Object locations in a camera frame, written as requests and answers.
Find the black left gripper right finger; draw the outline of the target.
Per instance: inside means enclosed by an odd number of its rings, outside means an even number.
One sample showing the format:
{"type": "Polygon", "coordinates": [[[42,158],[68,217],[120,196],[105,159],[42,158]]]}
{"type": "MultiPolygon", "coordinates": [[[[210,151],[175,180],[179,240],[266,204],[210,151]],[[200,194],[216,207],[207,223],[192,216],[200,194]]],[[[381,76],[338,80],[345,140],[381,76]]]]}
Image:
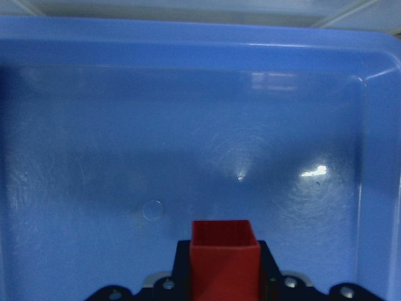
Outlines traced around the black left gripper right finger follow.
{"type": "Polygon", "coordinates": [[[263,240],[259,241],[261,247],[260,278],[262,282],[280,282],[282,274],[267,245],[263,240]]]}

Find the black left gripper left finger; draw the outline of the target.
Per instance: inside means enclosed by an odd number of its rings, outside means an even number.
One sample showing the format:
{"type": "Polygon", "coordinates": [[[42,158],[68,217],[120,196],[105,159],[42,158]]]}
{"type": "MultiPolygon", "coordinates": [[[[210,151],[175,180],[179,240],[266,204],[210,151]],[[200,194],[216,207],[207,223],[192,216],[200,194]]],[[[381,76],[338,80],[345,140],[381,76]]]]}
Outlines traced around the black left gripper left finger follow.
{"type": "Polygon", "coordinates": [[[190,241],[181,240],[177,242],[172,278],[176,281],[190,280],[190,241]]]}

